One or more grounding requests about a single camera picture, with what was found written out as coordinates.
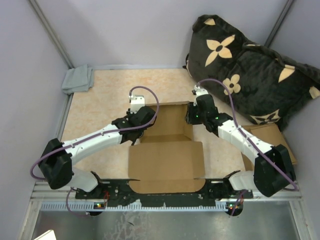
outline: cardboard box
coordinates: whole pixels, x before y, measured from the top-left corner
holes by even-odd
[[[129,186],[136,193],[192,193],[204,186],[205,179],[199,179],[205,175],[203,146],[193,141],[186,113],[187,102],[161,104],[155,124],[140,144],[130,146]]]
[[[291,149],[289,148],[288,144],[286,143],[285,138],[281,134],[278,126],[274,123],[272,124],[265,124],[265,125],[252,125],[252,126],[243,126],[245,130],[247,130],[252,135],[256,136],[260,140],[278,146],[282,144],[285,146],[291,158],[291,162],[293,165],[297,164],[297,160],[293,155]],[[253,163],[247,158],[245,155],[242,154],[243,164],[246,171],[254,171],[255,167]]]

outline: beige tabletop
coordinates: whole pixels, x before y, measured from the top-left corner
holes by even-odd
[[[102,129],[116,118],[126,115],[129,90],[137,85],[152,89],[160,103],[193,101],[195,82],[184,69],[121,69],[94,71],[94,87],[74,94],[62,140],[72,140]],[[146,104],[156,103],[146,90],[134,94],[145,97]],[[231,108],[214,97],[220,113],[232,114]],[[251,125],[237,114],[241,125]],[[194,141],[203,143],[205,177],[222,178],[235,170],[244,170],[241,153],[230,143],[206,131],[203,125],[193,126]],[[111,146],[76,164],[85,171],[94,171],[101,178],[128,178],[128,147],[131,142]]]

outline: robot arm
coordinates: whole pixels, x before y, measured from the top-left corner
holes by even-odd
[[[153,109],[145,106],[145,98],[142,95],[130,96],[130,103],[126,116],[115,119],[96,132],[65,142],[56,138],[48,142],[42,156],[64,148],[38,164],[51,189],[70,186],[85,192],[96,191],[97,195],[99,194],[98,175],[77,169],[74,165],[104,148],[127,141],[132,141],[133,145],[143,135],[144,130],[153,125],[137,129],[149,123],[155,115]]]
[[[204,89],[195,86],[192,91],[195,101],[188,106],[186,121],[190,124],[204,124],[207,131],[214,133],[237,147],[254,164],[253,171],[237,172],[229,181],[234,190],[259,190],[267,197],[286,187],[288,181],[261,156],[250,139],[259,150],[278,166],[292,181],[296,175],[288,150],[283,145],[273,146],[266,143],[243,127],[236,126],[233,118],[226,113],[219,113],[213,97]]]

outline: black fabric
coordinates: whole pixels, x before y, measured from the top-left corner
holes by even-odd
[[[232,92],[235,109],[254,124],[289,118],[320,95],[320,70],[282,56],[247,39],[217,15],[200,16],[192,27],[186,68],[195,81],[217,79]],[[224,88],[203,86],[226,103]]]

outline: white wall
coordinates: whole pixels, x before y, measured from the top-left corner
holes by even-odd
[[[34,180],[32,163],[54,137],[67,67],[27,0],[0,8],[0,239],[17,239]]]
[[[320,1],[297,0],[271,48],[320,68]],[[298,160],[297,179],[320,239],[320,98],[295,115],[285,137]]]
[[[181,67],[192,25],[217,14],[264,44],[286,0],[37,0],[76,66]]]

